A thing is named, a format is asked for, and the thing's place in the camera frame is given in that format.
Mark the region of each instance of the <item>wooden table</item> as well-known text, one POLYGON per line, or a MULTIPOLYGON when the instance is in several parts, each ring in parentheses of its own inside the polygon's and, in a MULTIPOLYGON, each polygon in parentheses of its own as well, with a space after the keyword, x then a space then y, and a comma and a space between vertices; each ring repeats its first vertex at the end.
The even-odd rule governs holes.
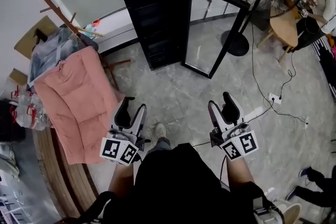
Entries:
POLYGON ((271 36, 276 36, 287 45, 285 53, 279 59, 279 62, 281 62, 286 53, 298 45, 295 14, 292 11, 289 11, 279 17, 271 18, 270 26, 271 29, 269 30, 268 35, 257 45, 257 47, 265 43, 271 36))

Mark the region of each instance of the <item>fan stand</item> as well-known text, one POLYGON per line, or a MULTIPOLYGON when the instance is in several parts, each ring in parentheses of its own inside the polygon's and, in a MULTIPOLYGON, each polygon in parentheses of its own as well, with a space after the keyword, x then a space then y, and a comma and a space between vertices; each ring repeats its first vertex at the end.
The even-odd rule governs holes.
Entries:
MULTIPOLYGON (((227 52, 229 54, 234 55, 234 56, 244 56, 246 53, 248 53, 250 45, 248 43, 247 38, 243 35, 243 32, 245 31, 248 23, 250 22, 251 17, 253 15, 253 12, 258 7, 260 1, 261 0, 256 0, 254 2, 253 8, 252 8, 250 14, 248 15, 242 29, 240 30, 240 32, 238 32, 236 34, 236 36, 234 37, 234 40, 232 41, 229 49, 227 50, 227 52)), ((222 36, 220 37, 220 42, 222 43, 222 45, 224 45, 229 33, 230 33, 230 30, 222 33, 222 36)))

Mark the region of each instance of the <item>black shirt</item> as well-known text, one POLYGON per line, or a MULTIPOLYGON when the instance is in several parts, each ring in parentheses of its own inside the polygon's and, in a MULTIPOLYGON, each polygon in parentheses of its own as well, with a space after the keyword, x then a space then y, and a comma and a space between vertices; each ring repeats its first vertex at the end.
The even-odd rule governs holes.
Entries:
POLYGON ((102 193, 79 219, 93 221, 106 205, 101 223, 146 221, 171 222, 186 219, 221 223, 256 223, 253 199, 263 197, 254 183, 234 192, 221 188, 219 179, 206 166, 190 144, 171 151, 148 154, 139 167, 132 194, 120 199, 114 193, 102 193))

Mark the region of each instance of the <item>fan base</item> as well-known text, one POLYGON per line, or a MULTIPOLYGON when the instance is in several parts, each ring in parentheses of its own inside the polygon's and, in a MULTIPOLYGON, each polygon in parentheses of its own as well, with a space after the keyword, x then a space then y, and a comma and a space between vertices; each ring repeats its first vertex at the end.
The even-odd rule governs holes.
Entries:
MULTIPOLYGON (((220 38, 220 42, 222 43, 222 45, 224 45, 229 33, 230 33, 230 30, 222 33, 222 36, 220 38)), ((231 46, 227 50, 227 52, 234 56, 244 56, 248 52, 249 47, 250 45, 246 37, 240 32, 238 32, 235 39, 232 41, 231 46)))

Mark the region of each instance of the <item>white sneaker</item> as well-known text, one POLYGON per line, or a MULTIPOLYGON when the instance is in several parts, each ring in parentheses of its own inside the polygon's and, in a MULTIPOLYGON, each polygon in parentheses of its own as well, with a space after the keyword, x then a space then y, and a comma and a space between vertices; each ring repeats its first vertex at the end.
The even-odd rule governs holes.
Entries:
POLYGON ((157 139, 167 138, 166 137, 166 127, 163 125, 163 123, 158 123, 155 126, 155 136, 157 137, 157 139))

